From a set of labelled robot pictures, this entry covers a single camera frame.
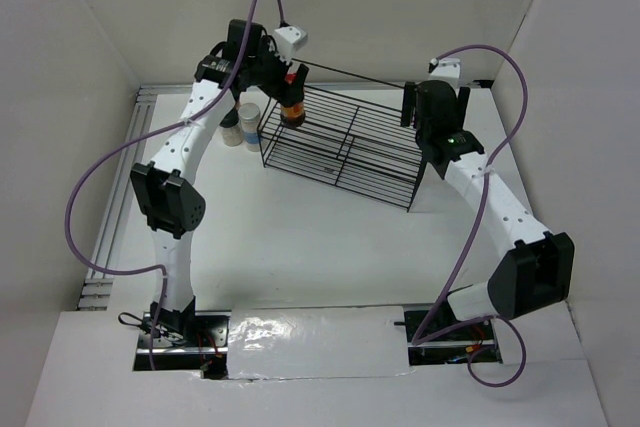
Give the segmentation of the brown sauce bottle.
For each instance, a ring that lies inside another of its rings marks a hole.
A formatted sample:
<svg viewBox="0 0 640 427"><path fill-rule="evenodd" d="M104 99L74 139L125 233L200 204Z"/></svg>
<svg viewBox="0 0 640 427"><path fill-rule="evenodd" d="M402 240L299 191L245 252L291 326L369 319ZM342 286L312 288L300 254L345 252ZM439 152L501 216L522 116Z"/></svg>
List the brown sauce bottle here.
<svg viewBox="0 0 640 427"><path fill-rule="evenodd" d="M284 127L298 128L306 119L304 87L295 86L293 100L280 106L280 121Z"/></svg>

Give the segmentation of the silver lid glass jar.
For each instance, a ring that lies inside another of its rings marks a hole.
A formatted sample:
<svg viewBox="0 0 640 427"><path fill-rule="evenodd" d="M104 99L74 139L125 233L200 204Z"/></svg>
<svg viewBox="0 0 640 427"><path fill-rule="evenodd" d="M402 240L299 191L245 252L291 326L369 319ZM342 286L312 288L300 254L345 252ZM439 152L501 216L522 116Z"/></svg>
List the silver lid glass jar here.
<svg viewBox="0 0 640 427"><path fill-rule="evenodd" d="M261 150L261 138L258 127L261 119L261 110L255 103L244 103L238 109L244 141L249 151Z"/></svg>

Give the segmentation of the black lid shaker bottle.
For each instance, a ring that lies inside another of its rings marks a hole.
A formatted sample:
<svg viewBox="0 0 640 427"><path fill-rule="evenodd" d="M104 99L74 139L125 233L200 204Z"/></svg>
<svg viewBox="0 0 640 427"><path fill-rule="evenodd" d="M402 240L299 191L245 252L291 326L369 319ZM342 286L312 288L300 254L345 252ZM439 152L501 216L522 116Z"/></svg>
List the black lid shaker bottle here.
<svg viewBox="0 0 640 427"><path fill-rule="evenodd" d="M236 108L225 115L220 123L223 143L228 147L236 147L243 143L244 136L240 126L239 114Z"/></svg>

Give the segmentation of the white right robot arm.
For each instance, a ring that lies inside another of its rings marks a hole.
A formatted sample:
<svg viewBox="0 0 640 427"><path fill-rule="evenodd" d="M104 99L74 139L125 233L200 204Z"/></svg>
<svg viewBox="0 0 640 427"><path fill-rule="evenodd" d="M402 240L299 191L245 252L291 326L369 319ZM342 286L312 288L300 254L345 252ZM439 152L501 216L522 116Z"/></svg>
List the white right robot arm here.
<svg viewBox="0 0 640 427"><path fill-rule="evenodd" d="M448 339L460 338L471 319L516 319L564 301L569 294L575 246L565 233L552 233L495 173L479 140L464 128L470 91L442 80L404 86L401 121L413 127L422 169L433 167L481 216L500 263L485 282L446 297L436 326Z"/></svg>

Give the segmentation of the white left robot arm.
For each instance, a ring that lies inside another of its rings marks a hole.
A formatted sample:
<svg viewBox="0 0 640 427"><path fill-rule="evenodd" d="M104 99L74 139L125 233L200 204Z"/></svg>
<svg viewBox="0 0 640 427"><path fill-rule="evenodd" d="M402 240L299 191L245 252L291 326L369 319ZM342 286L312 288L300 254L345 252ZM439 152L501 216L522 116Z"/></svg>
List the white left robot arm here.
<svg viewBox="0 0 640 427"><path fill-rule="evenodd" d="M196 68L181 126L148 162L131 169L137 203L152 231L156 261L165 268L150 314L176 346L189 344L197 334L190 267L193 233L206 208L194 187L199 164L216 129L251 87L280 104L286 125L298 127L304 122L309 69L306 65L295 73L289 69L306 42L306 32L287 23L268 33L260 24L232 20L226 40Z"/></svg>

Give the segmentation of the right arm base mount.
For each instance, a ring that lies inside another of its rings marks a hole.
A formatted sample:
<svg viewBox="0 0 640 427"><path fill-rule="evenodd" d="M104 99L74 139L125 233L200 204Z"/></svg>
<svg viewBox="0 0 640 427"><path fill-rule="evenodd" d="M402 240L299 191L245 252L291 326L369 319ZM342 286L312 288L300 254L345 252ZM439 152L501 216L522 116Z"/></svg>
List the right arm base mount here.
<svg viewBox="0 0 640 427"><path fill-rule="evenodd" d="M474 361L478 363L501 361L494 329L489 321L449 332L420 346L412 346L411 340L427 314L427 309L409 308L404 310L399 320L393 322L393 326L406 335L410 366L464 364L473 353L477 353Z"/></svg>

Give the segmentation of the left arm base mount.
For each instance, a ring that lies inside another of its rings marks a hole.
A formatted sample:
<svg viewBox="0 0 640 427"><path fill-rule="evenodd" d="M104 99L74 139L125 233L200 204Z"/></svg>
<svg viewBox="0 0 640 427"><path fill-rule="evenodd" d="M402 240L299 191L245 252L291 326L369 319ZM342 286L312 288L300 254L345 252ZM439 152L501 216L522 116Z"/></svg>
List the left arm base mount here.
<svg viewBox="0 0 640 427"><path fill-rule="evenodd" d="M137 348L147 353L153 347L155 353L206 353L222 355L227 352L230 313L196 311L192 303L185 313L162 311L151 335L156 304L151 312L136 316L121 312L118 322L138 331Z"/></svg>

